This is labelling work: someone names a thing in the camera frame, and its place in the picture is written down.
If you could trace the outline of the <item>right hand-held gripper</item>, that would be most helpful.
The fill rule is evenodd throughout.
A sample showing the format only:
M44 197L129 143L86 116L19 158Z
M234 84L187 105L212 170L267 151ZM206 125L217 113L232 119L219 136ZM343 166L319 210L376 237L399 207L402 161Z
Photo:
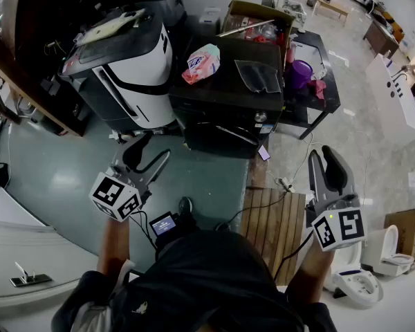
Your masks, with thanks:
M308 157L310 189L314 199L306 206L306 227L312 229L324 252L346 248L367 237L367 227L355 190L353 172L345 159L328 145Z

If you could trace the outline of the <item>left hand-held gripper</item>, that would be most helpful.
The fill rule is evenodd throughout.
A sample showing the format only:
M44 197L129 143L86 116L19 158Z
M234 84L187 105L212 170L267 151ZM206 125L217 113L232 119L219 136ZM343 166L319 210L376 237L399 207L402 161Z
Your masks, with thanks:
M112 164L106 172L100 172L89 192L94 206L116 221L123 222L143 207L150 196L149 184L158 179L169 161L172 152L166 149L138 169L151 137L152 133L146 133L130 144L122 154L126 166Z

